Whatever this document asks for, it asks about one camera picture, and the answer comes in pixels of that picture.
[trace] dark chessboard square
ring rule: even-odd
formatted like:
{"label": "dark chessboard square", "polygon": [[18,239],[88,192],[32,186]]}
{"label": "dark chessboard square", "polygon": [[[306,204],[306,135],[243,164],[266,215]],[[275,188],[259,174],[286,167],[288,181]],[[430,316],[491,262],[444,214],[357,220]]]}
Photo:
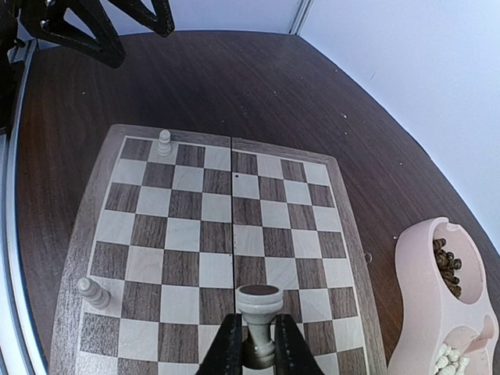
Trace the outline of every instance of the dark chessboard square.
{"label": "dark chessboard square", "polygon": [[139,191],[138,185],[111,183],[105,209],[112,211],[122,211],[124,213],[135,213],[138,206]]}
{"label": "dark chessboard square", "polygon": [[254,175],[258,173],[256,155],[233,152],[232,159],[233,172]]}
{"label": "dark chessboard square", "polygon": [[266,284],[266,259],[263,256],[235,256],[236,288],[247,284]]}
{"label": "dark chessboard square", "polygon": [[233,198],[233,224],[263,225],[263,215],[260,200]]}
{"label": "dark chessboard square", "polygon": [[336,287],[328,289],[331,315],[334,319],[357,316],[356,300],[352,287]]}
{"label": "dark chessboard square", "polygon": [[91,275],[123,280],[127,270],[127,258],[128,246],[97,241]]}
{"label": "dark chessboard square", "polygon": [[123,150],[120,155],[121,159],[141,160],[146,161],[149,157],[152,141],[145,139],[128,138],[123,145]]}
{"label": "dark chessboard square", "polygon": [[335,207],[334,199],[331,195],[329,186],[315,184],[308,185],[312,205],[319,205],[321,207]]}
{"label": "dark chessboard square", "polygon": [[200,252],[230,254],[233,250],[233,231],[230,223],[202,221],[200,229]]}
{"label": "dark chessboard square", "polygon": [[290,229],[267,228],[262,229],[264,236],[264,254],[281,258],[295,256],[294,240]]}
{"label": "dark chessboard square", "polygon": [[304,339],[312,355],[335,353],[334,325],[331,320],[304,323]]}
{"label": "dark chessboard square", "polygon": [[340,232],[318,232],[321,255],[324,258],[345,258],[344,242]]}
{"label": "dark chessboard square", "polygon": [[230,195],[231,173],[226,170],[205,170],[203,192]]}
{"label": "dark chessboard square", "polygon": [[118,358],[117,375],[158,375],[158,363]]}
{"label": "dark chessboard square", "polygon": [[172,190],[169,216],[200,220],[202,218],[202,193]]}
{"label": "dark chessboard square", "polygon": [[200,324],[221,324],[231,313],[234,313],[233,289],[200,288]]}
{"label": "dark chessboard square", "polygon": [[306,182],[304,164],[301,162],[291,162],[281,160],[281,169],[285,180]]}
{"label": "dark chessboard square", "polygon": [[119,333],[120,318],[85,313],[80,331],[80,350],[116,357]]}
{"label": "dark chessboard square", "polygon": [[300,289],[320,289],[327,287],[322,259],[296,259],[298,287]]}
{"label": "dark chessboard square", "polygon": [[160,362],[198,363],[198,326],[160,323],[158,357]]}
{"label": "dark chessboard square", "polygon": [[178,166],[205,166],[205,148],[202,146],[179,145],[177,150]]}
{"label": "dark chessboard square", "polygon": [[166,217],[136,215],[131,244],[145,248],[164,248]]}
{"label": "dark chessboard square", "polygon": [[259,176],[260,198],[267,201],[286,202],[283,180]]}
{"label": "dark chessboard square", "polygon": [[288,203],[291,229],[316,230],[313,207]]}
{"label": "dark chessboard square", "polygon": [[162,286],[125,281],[122,318],[159,322]]}
{"label": "dark chessboard square", "polygon": [[165,250],[162,284],[197,287],[199,285],[199,253]]}
{"label": "dark chessboard square", "polygon": [[175,166],[171,166],[170,164],[148,162],[144,171],[142,184],[152,188],[171,189],[174,170]]}

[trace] white wall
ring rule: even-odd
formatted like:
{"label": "white wall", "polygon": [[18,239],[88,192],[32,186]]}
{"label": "white wall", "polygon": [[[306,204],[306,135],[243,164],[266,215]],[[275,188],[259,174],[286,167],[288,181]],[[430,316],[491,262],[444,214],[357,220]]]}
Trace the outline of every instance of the white wall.
{"label": "white wall", "polygon": [[500,1],[315,0],[301,35],[423,146],[500,250]]}

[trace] white pawn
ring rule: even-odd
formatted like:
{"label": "white pawn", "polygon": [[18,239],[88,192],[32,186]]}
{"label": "white pawn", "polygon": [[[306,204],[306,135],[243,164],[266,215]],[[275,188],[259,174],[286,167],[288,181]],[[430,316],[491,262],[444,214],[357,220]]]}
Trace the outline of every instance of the white pawn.
{"label": "white pawn", "polygon": [[96,309],[105,309],[109,305],[110,295],[109,292],[103,289],[92,279],[82,277],[77,283],[78,293],[87,301],[92,307]]}
{"label": "white pawn", "polygon": [[158,147],[156,148],[158,155],[165,158],[172,153],[172,145],[170,144],[170,132],[164,129],[159,132]]}

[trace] pile of chess pieces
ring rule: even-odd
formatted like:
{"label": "pile of chess pieces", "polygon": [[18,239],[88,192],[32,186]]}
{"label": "pile of chess pieces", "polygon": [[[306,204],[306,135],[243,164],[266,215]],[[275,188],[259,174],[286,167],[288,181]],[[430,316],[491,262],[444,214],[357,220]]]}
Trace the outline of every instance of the pile of chess pieces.
{"label": "pile of chess pieces", "polygon": [[443,343],[437,353],[435,375],[464,375],[470,359],[462,357],[460,350]]}
{"label": "pile of chess pieces", "polygon": [[457,298],[462,295],[462,288],[459,286],[460,279],[455,276],[455,271],[462,268],[462,260],[455,258],[452,252],[446,252],[443,247],[446,246],[446,240],[440,238],[432,241],[434,258],[436,259],[439,273],[443,278],[450,292]]}

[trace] chessboard square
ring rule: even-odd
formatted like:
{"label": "chessboard square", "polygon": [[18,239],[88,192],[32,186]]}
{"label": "chessboard square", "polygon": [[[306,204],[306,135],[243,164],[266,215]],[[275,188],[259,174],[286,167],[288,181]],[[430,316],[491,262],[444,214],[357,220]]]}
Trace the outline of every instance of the chessboard square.
{"label": "chessboard square", "polygon": [[335,207],[329,186],[309,184],[312,205]]}
{"label": "chessboard square", "polygon": [[259,199],[259,178],[251,174],[233,173],[233,196]]}
{"label": "chessboard square", "polygon": [[256,175],[258,173],[257,156],[241,152],[233,152],[232,167],[233,172]]}
{"label": "chessboard square", "polygon": [[293,258],[294,242],[290,229],[263,228],[264,254],[279,258]]}
{"label": "chessboard square", "polygon": [[140,190],[141,187],[138,185],[112,182],[109,188],[105,209],[122,211],[124,213],[134,213],[138,205]]}
{"label": "chessboard square", "polygon": [[134,227],[134,214],[127,212],[102,210],[95,231],[97,241],[113,244],[130,244],[130,236]]}
{"label": "chessboard square", "polygon": [[260,198],[267,201],[286,202],[283,180],[259,176]]}
{"label": "chessboard square", "polygon": [[202,193],[172,190],[169,217],[200,220],[202,218]]}
{"label": "chessboard square", "polygon": [[119,318],[85,312],[80,329],[80,350],[116,357],[119,329]]}
{"label": "chessboard square", "polygon": [[292,205],[288,203],[288,215],[292,229],[316,230],[313,207],[310,205]]}
{"label": "chessboard square", "polygon": [[131,245],[143,248],[165,246],[166,217],[136,215]]}
{"label": "chessboard square", "polygon": [[323,259],[323,266],[329,288],[346,288],[354,284],[348,259]]}
{"label": "chessboard square", "polygon": [[281,170],[281,161],[278,158],[268,155],[257,155],[257,167],[259,176],[279,178],[283,180],[283,171]]}
{"label": "chessboard square", "polygon": [[166,225],[165,248],[198,252],[200,246],[200,222],[198,220],[169,218]]}
{"label": "chessboard square", "polygon": [[264,256],[264,236],[262,227],[233,225],[234,254]]}
{"label": "chessboard square", "polygon": [[84,302],[84,311],[96,315],[120,318],[122,316],[123,286],[125,285],[125,281],[97,276],[90,276],[90,278],[103,289],[107,290],[111,298],[105,309],[96,309],[90,303]]}
{"label": "chessboard square", "polygon": [[340,232],[318,232],[324,258],[345,258],[344,241]]}
{"label": "chessboard square", "polygon": [[317,355],[314,357],[321,371],[330,375],[341,375],[338,370],[337,353]]}
{"label": "chessboard square", "polygon": [[128,246],[97,241],[92,257],[91,275],[124,279]]}
{"label": "chessboard square", "polygon": [[233,289],[200,287],[199,290],[200,324],[219,325],[227,314],[234,313]]}
{"label": "chessboard square", "polygon": [[160,323],[158,336],[160,362],[198,363],[198,326]]}
{"label": "chessboard square", "polygon": [[199,367],[197,363],[158,362],[158,375],[193,375]]}
{"label": "chessboard square", "polygon": [[305,182],[284,181],[284,190],[287,194],[287,202],[297,205],[311,205],[309,188]]}
{"label": "chessboard square", "polygon": [[158,361],[159,323],[141,320],[120,320],[120,358]]}
{"label": "chessboard square", "polygon": [[162,284],[197,287],[199,280],[199,253],[165,250]]}
{"label": "chessboard square", "polygon": [[358,316],[334,320],[337,352],[361,348],[365,344],[363,326]]}
{"label": "chessboard square", "polygon": [[232,228],[230,223],[202,221],[200,252],[230,254],[233,250],[232,244]]}
{"label": "chessboard square", "polygon": [[262,225],[270,228],[290,228],[288,206],[283,202],[260,201]]}
{"label": "chessboard square", "polygon": [[334,325],[331,320],[304,323],[304,334],[312,355],[335,352]]}
{"label": "chessboard square", "polygon": [[356,300],[352,287],[336,287],[328,289],[330,295],[331,315],[334,319],[357,316]]}
{"label": "chessboard square", "polygon": [[315,230],[292,229],[295,258],[321,258],[320,240]]}
{"label": "chessboard square", "polygon": [[205,149],[205,168],[231,171],[231,151],[226,147],[207,146]]}
{"label": "chessboard square", "polygon": [[281,160],[281,169],[285,180],[306,182],[303,163]]}
{"label": "chessboard square", "polygon": [[265,258],[235,256],[234,279],[236,281],[236,288],[247,284],[267,284]]}
{"label": "chessboard square", "polygon": [[203,176],[203,192],[231,194],[231,173],[226,170],[207,170]]}
{"label": "chessboard square", "polygon": [[171,192],[170,189],[142,186],[135,212],[142,215],[168,216]]}
{"label": "chessboard square", "polygon": [[117,375],[117,358],[106,355],[78,352],[75,375]]}
{"label": "chessboard square", "polygon": [[321,289],[327,287],[325,269],[321,259],[296,259],[298,286],[301,289]]}
{"label": "chessboard square", "polygon": [[128,251],[125,280],[161,284],[163,253],[161,248],[131,246]]}
{"label": "chessboard square", "polygon": [[201,288],[232,288],[233,256],[201,252],[199,276]]}
{"label": "chessboard square", "polygon": [[178,166],[205,166],[205,147],[193,145],[179,145],[177,149]]}
{"label": "chessboard square", "polygon": [[285,291],[298,289],[297,267],[293,258],[272,258],[267,256],[266,279],[269,285],[274,285]]}
{"label": "chessboard square", "polygon": [[140,185],[144,178],[146,162],[119,159],[112,172],[112,181],[121,184]]}
{"label": "chessboard square", "polygon": [[122,318],[159,322],[162,286],[125,281]]}
{"label": "chessboard square", "polygon": [[138,361],[136,359],[118,358],[117,375],[138,374],[158,375],[158,363],[152,361]]}
{"label": "chessboard square", "polygon": [[337,209],[331,207],[318,207],[315,205],[312,210],[314,211],[314,218],[318,230],[323,230],[325,232],[342,231]]}
{"label": "chessboard square", "polygon": [[151,145],[152,141],[146,139],[127,138],[120,158],[146,161],[148,160]]}
{"label": "chessboard square", "polygon": [[233,198],[233,224],[263,225],[258,199]]}
{"label": "chessboard square", "polygon": [[172,189],[182,191],[203,191],[203,168],[175,166]]}
{"label": "chessboard square", "polygon": [[330,177],[324,164],[304,163],[305,178],[310,184],[330,186]]}
{"label": "chessboard square", "polygon": [[162,307],[159,321],[162,323],[198,324],[199,287],[162,285]]}
{"label": "chessboard square", "polygon": [[337,353],[339,373],[366,375],[365,353],[363,348]]}
{"label": "chessboard square", "polygon": [[327,289],[300,289],[302,322],[323,322],[331,320],[330,299]]}
{"label": "chessboard square", "polygon": [[203,193],[202,220],[217,223],[230,223],[231,196]]}
{"label": "chessboard square", "polygon": [[152,188],[171,189],[175,167],[158,162],[148,162],[142,184]]}

